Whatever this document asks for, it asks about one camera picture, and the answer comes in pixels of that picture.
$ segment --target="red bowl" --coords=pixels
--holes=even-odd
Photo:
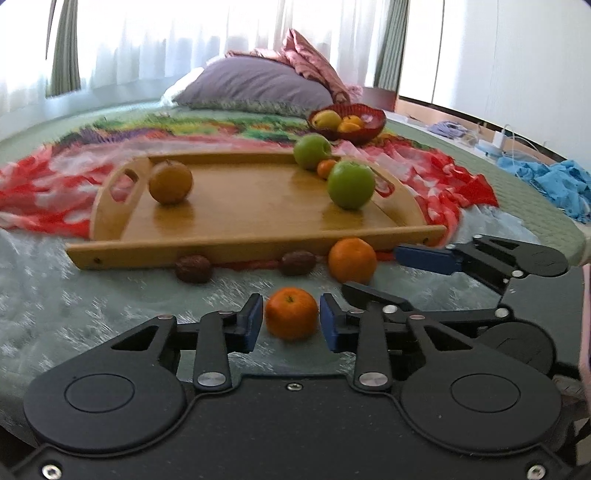
[[[365,121],[365,127],[355,132],[337,132],[328,128],[315,128],[312,125],[312,119],[323,110],[334,110],[341,118],[356,115]],[[386,114],[383,110],[377,110],[362,103],[336,103],[312,112],[308,117],[308,126],[310,130],[319,133],[327,140],[347,140],[353,145],[363,145],[372,141],[382,132],[386,126]]]

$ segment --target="cloth pile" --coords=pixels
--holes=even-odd
[[[591,176],[575,161],[548,166],[501,157],[497,166],[530,184],[572,219],[581,223],[591,220]]]
[[[0,227],[89,237],[93,201],[109,173],[134,157],[199,151],[291,149],[309,133],[299,119],[228,115],[228,119],[148,115],[122,122],[95,122],[0,170]],[[333,146],[337,155],[378,163],[411,190],[427,222],[457,229],[461,209],[498,206],[482,175],[472,175],[439,150],[383,132],[357,148]],[[124,199],[132,182],[112,190]]]
[[[316,50],[297,30],[290,28],[281,51],[255,48],[250,52],[229,51],[226,56],[262,57],[290,66],[305,79],[325,86],[334,103],[351,103],[361,96],[361,87],[345,86],[335,69],[322,53]]]
[[[455,123],[455,122],[437,122],[436,124],[431,125],[427,128],[432,134],[439,135],[441,137],[450,138],[453,140],[454,138],[460,138],[464,136],[468,129],[463,127],[462,125]]]

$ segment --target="mattress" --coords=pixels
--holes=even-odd
[[[22,158],[44,142],[55,141],[72,129],[101,118],[127,120],[162,111],[157,103],[122,106],[89,112],[37,125],[0,143],[0,161]],[[227,118],[227,112],[175,110],[175,115]],[[235,118],[240,114],[233,113]],[[395,132],[453,155],[473,172],[483,173],[495,188],[501,206],[521,217],[547,245],[577,263],[582,234],[560,211],[527,185],[480,158],[450,148],[445,142],[411,127],[390,123]],[[537,239],[517,218],[491,207],[472,207],[465,213],[454,241],[466,242],[476,233]],[[216,269],[203,286],[182,284],[168,270],[78,271],[64,253],[64,240],[54,236],[0,230],[0,424],[25,441],[32,441],[20,401],[39,373],[160,313],[174,313],[180,322],[195,322],[212,310],[240,308],[249,294],[268,297],[280,287],[305,288],[315,298],[339,295],[340,285],[320,264],[309,277],[284,278],[276,271],[234,272]],[[424,310],[487,309],[499,296],[467,275],[440,275],[380,262],[372,280],[378,290],[409,299]],[[190,357],[181,359],[178,375],[190,378]],[[253,353],[232,354],[233,375],[280,372],[286,374],[349,372],[353,356],[332,354],[321,335],[301,345],[285,345],[263,327]]]

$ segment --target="bedspread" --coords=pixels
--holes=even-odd
[[[308,132],[301,120],[148,115],[135,122],[95,122],[0,170],[0,227],[89,237],[95,196],[109,173],[134,157],[177,152],[290,149]],[[407,185],[429,223],[457,229],[461,208],[498,206],[482,175],[472,175],[439,150],[383,132],[357,148],[339,142],[333,153],[378,163]],[[131,181],[113,196],[125,197]]]

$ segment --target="round black cover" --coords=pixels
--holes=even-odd
[[[475,453],[533,445],[561,407],[548,377],[480,345],[435,354],[406,380],[401,401],[428,436]]]
[[[182,386],[160,365],[138,361],[136,352],[102,365],[83,357],[30,385],[25,415],[41,439],[75,452],[120,451],[155,438],[183,412]]]
[[[569,262],[561,252],[543,245],[518,247],[514,254],[517,266],[532,275],[556,277],[569,269]]]
[[[545,331],[525,322],[506,322],[489,328],[477,342],[548,374],[554,365],[554,343]]]

